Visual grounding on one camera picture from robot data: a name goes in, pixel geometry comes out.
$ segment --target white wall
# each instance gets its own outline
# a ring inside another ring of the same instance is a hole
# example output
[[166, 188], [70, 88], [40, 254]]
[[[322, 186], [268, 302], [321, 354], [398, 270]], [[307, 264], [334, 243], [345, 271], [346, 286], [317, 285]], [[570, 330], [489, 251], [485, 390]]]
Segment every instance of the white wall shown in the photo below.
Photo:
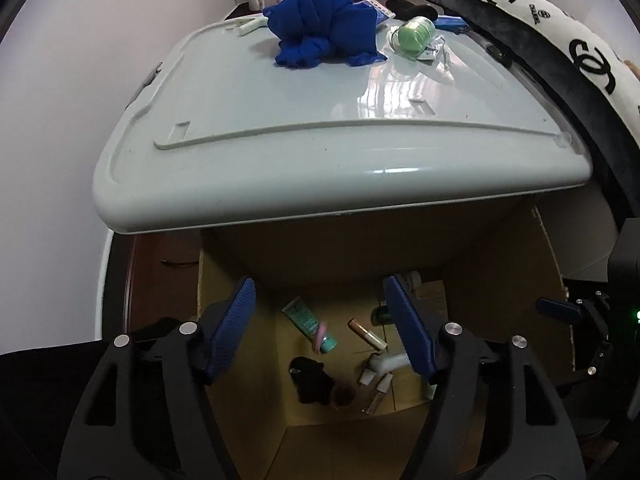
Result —
[[94, 338], [94, 165], [131, 95], [234, 0], [27, 0], [0, 43], [0, 353]]

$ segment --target white plastic storage box lid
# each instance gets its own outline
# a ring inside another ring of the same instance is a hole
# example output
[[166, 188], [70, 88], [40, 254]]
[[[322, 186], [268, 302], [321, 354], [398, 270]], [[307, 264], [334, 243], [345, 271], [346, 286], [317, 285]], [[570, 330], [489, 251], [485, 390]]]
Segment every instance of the white plastic storage box lid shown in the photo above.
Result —
[[479, 38], [443, 32], [450, 69], [274, 63], [278, 38], [237, 21], [181, 41], [127, 107], [94, 176], [98, 213], [140, 233], [457, 202], [580, 186], [569, 124]]

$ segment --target small glass bottle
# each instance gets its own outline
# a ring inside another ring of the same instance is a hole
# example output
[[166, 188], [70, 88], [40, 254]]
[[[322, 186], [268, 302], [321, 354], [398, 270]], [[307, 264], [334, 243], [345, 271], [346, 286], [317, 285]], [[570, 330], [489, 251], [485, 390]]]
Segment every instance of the small glass bottle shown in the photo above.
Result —
[[393, 378], [393, 374], [387, 374], [382, 378], [378, 383], [378, 386], [376, 386], [376, 389], [373, 391], [372, 396], [369, 397], [369, 403], [367, 404], [367, 407], [362, 410], [362, 413], [365, 415], [373, 415], [376, 413], [380, 402], [385, 398], [386, 392], [389, 390], [389, 386], [391, 386], [391, 379]]

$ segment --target blue cloth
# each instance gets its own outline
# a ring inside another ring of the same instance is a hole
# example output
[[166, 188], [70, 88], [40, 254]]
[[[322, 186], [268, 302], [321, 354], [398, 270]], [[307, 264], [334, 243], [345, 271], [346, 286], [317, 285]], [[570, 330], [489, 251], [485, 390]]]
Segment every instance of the blue cloth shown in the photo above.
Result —
[[353, 0], [282, 0], [262, 12], [280, 38], [276, 63], [311, 68], [322, 59], [346, 58], [351, 66], [384, 61], [376, 48], [377, 13]]

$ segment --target black velvet fabric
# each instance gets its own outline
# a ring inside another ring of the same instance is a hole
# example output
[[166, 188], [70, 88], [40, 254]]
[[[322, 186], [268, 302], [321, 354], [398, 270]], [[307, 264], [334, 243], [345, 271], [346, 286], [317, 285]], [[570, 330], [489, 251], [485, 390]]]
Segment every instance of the black velvet fabric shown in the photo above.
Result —
[[600, 89], [542, 34], [497, 6], [479, 0], [428, 1], [452, 9], [513, 54], [570, 115], [618, 226], [629, 216], [640, 216], [640, 148]]
[[396, 14], [398, 20], [408, 22], [416, 16], [424, 16], [432, 22], [438, 19], [438, 11], [430, 5], [414, 5], [407, 0], [387, 0], [386, 8]]
[[329, 404], [335, 381], [322, 370], [323, 368], [323, 363], [302, 356], [295, 357], [290, 362], [289, 375], [296, 385], [298, 400], [302, 404]]

